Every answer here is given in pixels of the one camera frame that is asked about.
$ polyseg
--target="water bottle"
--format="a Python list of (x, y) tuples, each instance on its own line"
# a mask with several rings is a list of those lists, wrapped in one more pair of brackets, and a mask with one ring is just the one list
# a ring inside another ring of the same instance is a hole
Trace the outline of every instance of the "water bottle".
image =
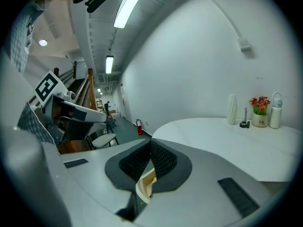
[(280, 127), (281, 115), (282, 115), (282, 95), (281, 95), (281, 93), (275, 92), (273, 94), (272, 101), (273, 101), (273, 106), (271, 108), (269, 126), (270, 126), (270, 128), (278, 129)]

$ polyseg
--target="chair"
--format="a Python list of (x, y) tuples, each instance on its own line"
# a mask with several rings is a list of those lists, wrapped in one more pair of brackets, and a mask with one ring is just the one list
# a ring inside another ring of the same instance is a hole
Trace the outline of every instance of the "chair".
[[(101, 136), (97, 135), (97, 132), (104, 133), (104, 131), (106, 131), (105, 134)], [(111, 147), (110, 142), (113, 139), (115, 139), (117, 145), (119, 145), (116, 134), (114, 134), (113, 129), (108, 123), (95, 123), (90, 129), (89, 135), (87, 137), (87, 141), (91, 149), (99, 149), (107, 144), (109, 144), (109, 147)]]

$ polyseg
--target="flower pot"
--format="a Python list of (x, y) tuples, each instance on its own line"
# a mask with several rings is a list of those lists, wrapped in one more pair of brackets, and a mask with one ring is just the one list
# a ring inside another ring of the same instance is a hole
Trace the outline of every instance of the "flower pot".
[(251, 123), (255, 127), (267, 127), (267, 115), (257, 115), (254, 113), (254, 115), (252, 116)]

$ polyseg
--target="white table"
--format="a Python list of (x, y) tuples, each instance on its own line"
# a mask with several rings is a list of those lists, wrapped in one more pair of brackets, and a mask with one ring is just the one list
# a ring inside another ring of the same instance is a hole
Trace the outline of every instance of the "white table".
[(258, 181), (291, 181), (301, 160), (301, 132), (281, 126), (249, 129), (225, 118), (184, 119), (163, 125), (152, 136), (220, 155)]

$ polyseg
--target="white vase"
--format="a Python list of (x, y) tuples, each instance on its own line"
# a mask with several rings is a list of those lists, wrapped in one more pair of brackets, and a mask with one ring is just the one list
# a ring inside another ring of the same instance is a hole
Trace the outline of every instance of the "white vase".
[(251, 123), (255, 127), (267, 127), (267, 115), (257, 115), (254, 113), (252, 116)]
[(228, 112), (227, 112), (228, 124), (236, 123), (237, 111), (238, 111), (237, 97), (235, 94), (231, 94), (228, 97)]

